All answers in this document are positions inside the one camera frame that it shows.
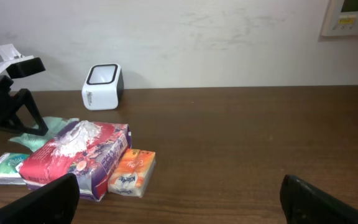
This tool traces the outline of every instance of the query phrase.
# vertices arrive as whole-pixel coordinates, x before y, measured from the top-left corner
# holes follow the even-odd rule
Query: printed graphic on package
[[[20,175],[30,189],[37,189],[73,173],[81,197],[99,201],[120,157],[130,146],[127,124],[74,121],[25,160]]]

